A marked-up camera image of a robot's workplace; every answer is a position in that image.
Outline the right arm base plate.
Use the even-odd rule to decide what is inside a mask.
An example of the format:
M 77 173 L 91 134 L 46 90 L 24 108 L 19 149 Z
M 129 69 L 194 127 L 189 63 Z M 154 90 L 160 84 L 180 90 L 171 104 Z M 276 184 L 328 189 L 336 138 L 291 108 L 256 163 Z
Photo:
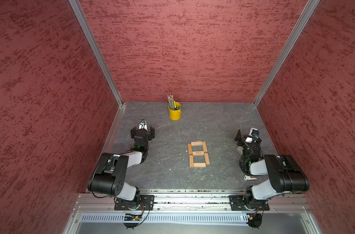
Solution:
M 256 200 L 253 198 L 245 198 L 244 196 L 229 196 L 229 204 L 232 211 L 269 211 L 268 202 L 265 200 Z

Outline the engraved wooden block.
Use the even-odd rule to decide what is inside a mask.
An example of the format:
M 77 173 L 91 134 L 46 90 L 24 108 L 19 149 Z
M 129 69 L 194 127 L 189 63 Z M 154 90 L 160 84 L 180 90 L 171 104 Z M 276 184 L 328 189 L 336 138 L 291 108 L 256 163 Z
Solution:
M 194 151 L 192 153 L 193 153 L 193 156 L 204 156 L 204 154 L 205 154 L 204 151 Z

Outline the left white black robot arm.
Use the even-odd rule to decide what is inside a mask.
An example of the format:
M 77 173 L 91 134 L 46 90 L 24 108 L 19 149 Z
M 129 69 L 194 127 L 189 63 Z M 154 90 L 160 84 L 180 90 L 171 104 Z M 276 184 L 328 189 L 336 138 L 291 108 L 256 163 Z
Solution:
M 155 138 L 155 129 L 139 125 L 131 129 L 134 146 L 122 154 L 103 153 L 88 181 L 87 189 L 95 197 L 113 196 L 128 203 L 139 205 L 140 192 L 135 186 L 125 182 L 127 169 L 146 161 L 149 141 Z

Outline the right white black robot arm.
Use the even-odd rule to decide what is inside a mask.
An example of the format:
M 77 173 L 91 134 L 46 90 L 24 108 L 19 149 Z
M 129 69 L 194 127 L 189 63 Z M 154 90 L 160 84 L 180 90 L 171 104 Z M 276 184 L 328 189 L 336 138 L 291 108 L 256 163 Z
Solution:
M 239 167 L 244 173 L 244 179 L 268 176 L 266 181 L 246 189 L 242 201 L 238 202 L 244 209 L 264 211 L 273 197 L 309 190 L 308 178 L 292 156 L 263 154 L 258 129 L 251 128 L 248 135 L 243 135 L 238 130 L 234 141 L 237 142 L 238 152 L 241 153 Z

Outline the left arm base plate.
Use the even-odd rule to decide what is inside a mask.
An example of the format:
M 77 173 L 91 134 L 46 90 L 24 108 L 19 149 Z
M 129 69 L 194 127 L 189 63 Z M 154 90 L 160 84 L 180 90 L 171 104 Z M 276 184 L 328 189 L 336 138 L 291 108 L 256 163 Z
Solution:
M 154 206 L 154 195 L 140 195 L 135 197 L 137 200 L 116 199 L 115 211 L 151 211 Z

